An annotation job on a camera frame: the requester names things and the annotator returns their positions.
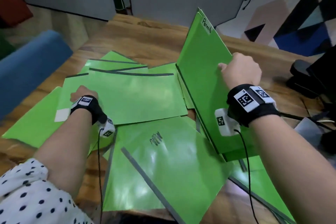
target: black wristband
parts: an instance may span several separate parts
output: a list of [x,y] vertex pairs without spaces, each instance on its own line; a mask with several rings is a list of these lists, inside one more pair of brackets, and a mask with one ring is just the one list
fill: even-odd
[[86,109],[92,115],[92,125],[95,124],[98,120],[103,121],[107,119],[106,114],[104,114],[103,110],[99,106],[98,99],[96,99],[92,95],[85,95],[79,98],[76,102],[74,102],[71,106],[70,115],[77,109]]
[[[250,122],[262,116],[271,114],[280,116],[279,111],[275,108],[273,103],[265,103],[264,101],[265,97],[267,97],[267,99],[273,99],[268,96],[267,93],[260,87],[257,89],[257,94],[256,91],[253,90],[253,87],[255,88],[255,86],[251,84],[242,84],[234,87],[227,95],[227,103],[229,104],[227,115],[245,127],[249,127]],[[235,95],[240,93],[242,90],[245,92],[244,95],[247,95],[245,96],[245,99],[235,98]],[[246,100],[247,102],[243,103],[245,104],[245,107],[247,107],[249,104],[256,107],[247,111],[247,108],[242,106],[242,102]]]

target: red object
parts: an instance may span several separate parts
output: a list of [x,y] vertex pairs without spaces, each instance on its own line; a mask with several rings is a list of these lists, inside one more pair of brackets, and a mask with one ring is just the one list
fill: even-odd
[[33,17],[24,0],[0,0],[0,26],[14,27]]

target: person's right arm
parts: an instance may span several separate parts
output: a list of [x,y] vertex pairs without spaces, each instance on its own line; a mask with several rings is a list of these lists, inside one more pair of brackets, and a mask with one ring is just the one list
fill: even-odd
[[[259,65],[235,53],[229,65],[219,64],[227,86],[258,85]],[[303,137],[276,115],[249,124],[260,158],[298,224],[336,222],[336,171]]]

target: blue cushion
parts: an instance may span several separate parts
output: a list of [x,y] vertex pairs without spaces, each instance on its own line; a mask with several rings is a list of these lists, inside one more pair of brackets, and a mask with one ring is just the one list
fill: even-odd
[[72,50],[55,31],[38,37],[0,61],[0,120],[59,68]]

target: wooden table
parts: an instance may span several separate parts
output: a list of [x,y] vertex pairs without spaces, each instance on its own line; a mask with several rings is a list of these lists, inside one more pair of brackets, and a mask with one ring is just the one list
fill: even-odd
[[[0,135],[56,86],[62,86],[66,76],[78,73],[87,59],[99,59],[110,50],[114,50],[148,66],[175,62],[187,32],[188,28],[183,26],[116,15],[6,117],[0,126]],[[313,62],[316,58],[306,58],[228,36],[221,38],[231,53],[242,52],[252,56],[259,63],[263,71],[261,86],[276,100],[281,112],[304,117],[321,111],[322,105],[319,101],[307,99],[285,86],[285,81],[291,76],[290,66],[296,59]],[[190,110],[189,116],[194,118],[194,115]],[[286,121],[293,127],[298,123],[297,120],[288,118]],[[0,149],[0,175],[13,165],[24,162],[35,152],[34,148],[9,139],[0,139]],[[102,169],[99,173],[97,155],[91,154],[88,157],[84,181],[76,198],[76,203],[88,214],[93,212],[100,200],[99,175],[103,182],[107,161],[101,158],[101,163]],[[260,223],[278,223],[263,205],[254,201],[254,206]],[[132,211],[132,213],[171,219],[165,209]],[[228,181],[204,215],[202,223],[255,223],[247,193]]]

